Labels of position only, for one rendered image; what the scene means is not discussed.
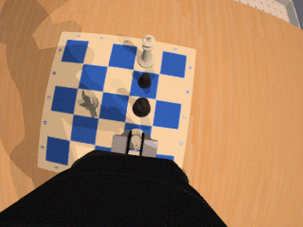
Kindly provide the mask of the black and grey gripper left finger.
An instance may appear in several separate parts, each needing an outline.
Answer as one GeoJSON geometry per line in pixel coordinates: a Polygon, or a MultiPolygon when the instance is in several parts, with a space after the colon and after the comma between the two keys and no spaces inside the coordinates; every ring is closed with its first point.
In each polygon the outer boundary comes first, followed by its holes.
{"type": "Polygon", "coordinates": [[[128,154],[130,150],[131,137],[132,137],[132,131],[129,130],[125,130],[121,134],[114,134],[111,152],[128,154]]]}

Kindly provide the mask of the blue and cream chessboard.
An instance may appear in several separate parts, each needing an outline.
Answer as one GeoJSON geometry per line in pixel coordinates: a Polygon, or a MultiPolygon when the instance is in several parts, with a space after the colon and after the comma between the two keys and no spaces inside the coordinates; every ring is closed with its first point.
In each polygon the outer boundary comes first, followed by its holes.
{"type": "Polygon", "coordinates": [[[93,149],[111,151],[114,134],[140,129],[158,140],[156,158],[183,166],[194,79],[196,49],[155,42],[152,67],[139,65],[141,39],[82,32],[62,32],[45,93],[38,167],[62,172],[93,149]],[[149,73],[151,86],[138,80],[149,73]],[[95,96],[87,110],[78,91],[95,96]],[[133,112],[145,97],[151,111],[133,112]]]}

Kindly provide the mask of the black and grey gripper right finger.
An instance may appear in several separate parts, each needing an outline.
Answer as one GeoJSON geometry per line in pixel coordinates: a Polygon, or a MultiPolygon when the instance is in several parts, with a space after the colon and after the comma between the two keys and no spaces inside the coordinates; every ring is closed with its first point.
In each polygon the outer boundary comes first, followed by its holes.
{"type": "Polygon", "coordinates": [[[157,148],[158,148],[158,141],[151,139],[148,132],[142,132],[139,156],[156,158],[157,148]]]}

